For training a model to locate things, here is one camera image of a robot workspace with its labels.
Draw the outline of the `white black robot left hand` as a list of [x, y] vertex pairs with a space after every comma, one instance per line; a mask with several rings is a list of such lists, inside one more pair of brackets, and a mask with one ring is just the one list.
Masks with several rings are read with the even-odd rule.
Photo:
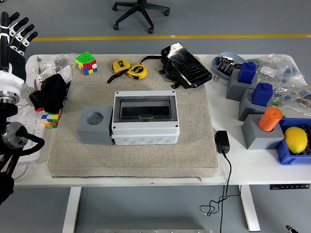
[[26, 82], [24, 53], [38, 36], [27, 17], [18, 19], [19, 13], [0, 16], [0, 91], [19, 93]]

